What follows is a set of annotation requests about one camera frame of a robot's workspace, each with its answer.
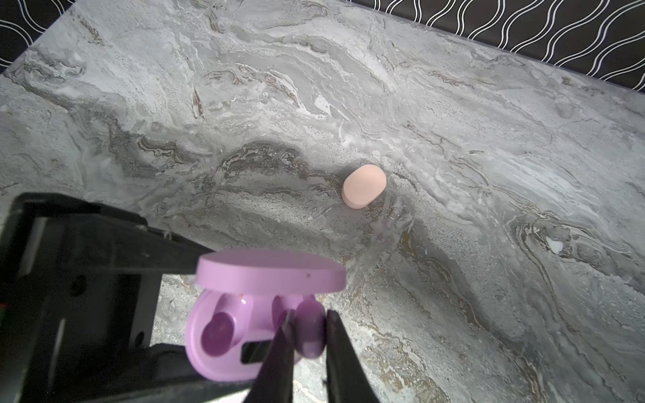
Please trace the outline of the pink earbud charging case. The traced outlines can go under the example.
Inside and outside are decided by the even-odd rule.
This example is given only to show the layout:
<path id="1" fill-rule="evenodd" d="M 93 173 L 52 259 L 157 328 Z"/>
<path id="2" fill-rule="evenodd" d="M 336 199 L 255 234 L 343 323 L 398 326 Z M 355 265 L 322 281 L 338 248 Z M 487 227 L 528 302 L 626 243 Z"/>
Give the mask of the pink earbud charging case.
<path id="1" fill-rule="evenodd" d="M 353 209 L 371 204 L 386 189 L 386 174 L 379 166 L 363 165 L 352 172 L 342 186 L 344 203 Z"/>

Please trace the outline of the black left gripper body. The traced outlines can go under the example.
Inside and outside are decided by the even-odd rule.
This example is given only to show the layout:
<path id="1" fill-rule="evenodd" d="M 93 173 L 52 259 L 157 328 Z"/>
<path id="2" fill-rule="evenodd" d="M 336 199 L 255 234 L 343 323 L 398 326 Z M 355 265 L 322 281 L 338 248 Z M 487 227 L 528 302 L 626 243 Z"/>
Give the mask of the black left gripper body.
<path id="1" fill-rule="evenodd" d="M 1 399 L 64 396 L 151 342 L 159 275 L 57 275 L 30 270 L 35 218 L 96 214 L 147 226 L 144 218 L 57 193 L 24 193 L 1 235 Z"/>

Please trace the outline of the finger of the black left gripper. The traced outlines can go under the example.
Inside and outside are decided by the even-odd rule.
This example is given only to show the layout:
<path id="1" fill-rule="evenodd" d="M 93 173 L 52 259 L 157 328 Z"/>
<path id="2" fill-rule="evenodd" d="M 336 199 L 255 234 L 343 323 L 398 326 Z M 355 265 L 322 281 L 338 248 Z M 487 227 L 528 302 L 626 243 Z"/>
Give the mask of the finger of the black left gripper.
<path id="1" fill-rule="evenodd" d="M 178 234 L 96 214 L 35 218 L 33 272 L 57 275 L 193 275 L 212 250 Z"/>
<path id="2" fill-rule="evenodd" d="M 209 402 L 250 389 L 250 381 L 212 381 L 186 349 L 156 344 L 128 353 L 75 387 L 76 402 Z"/>

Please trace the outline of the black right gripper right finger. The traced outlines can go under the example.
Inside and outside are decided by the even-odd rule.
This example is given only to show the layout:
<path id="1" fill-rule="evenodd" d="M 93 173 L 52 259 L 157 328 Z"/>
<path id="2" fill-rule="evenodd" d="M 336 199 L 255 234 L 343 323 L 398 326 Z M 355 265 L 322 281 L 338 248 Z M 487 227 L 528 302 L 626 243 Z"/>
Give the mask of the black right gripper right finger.
<path id="1" fill-rule="evenodd" d="M 326 369 L 328 402 L 379 403 L 338 312 L 327 311 Z"/>

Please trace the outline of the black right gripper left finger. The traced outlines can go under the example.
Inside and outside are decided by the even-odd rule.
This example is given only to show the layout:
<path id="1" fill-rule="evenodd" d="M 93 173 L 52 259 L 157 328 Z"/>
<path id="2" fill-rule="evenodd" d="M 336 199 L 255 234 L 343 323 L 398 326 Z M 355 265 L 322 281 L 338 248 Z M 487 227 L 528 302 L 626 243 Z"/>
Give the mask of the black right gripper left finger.
<path id="1" fill-rule="evenodd" d="M 296 352 L 295 314 L 294 310 L 286 313 L 244 403 L 292 402 Z"/>

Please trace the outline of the purple earbud charging case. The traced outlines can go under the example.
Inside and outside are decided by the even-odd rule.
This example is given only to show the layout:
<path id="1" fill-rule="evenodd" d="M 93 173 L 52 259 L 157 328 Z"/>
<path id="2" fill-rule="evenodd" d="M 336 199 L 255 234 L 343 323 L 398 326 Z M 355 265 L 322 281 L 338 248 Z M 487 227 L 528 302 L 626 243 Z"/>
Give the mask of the purple earbud charging case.
<path id="1" fill-rule="evenodd" d="M 257 377 L 287 312 L 301 312 L 320 329 L 323 307 L 315 297 L 344 290 L 346 269 L 318 255 L 223 250 L 199 258 L 196 284 L 203 292 L 185 336 L 192 367 L 213 381 L 247 381 Z"/>

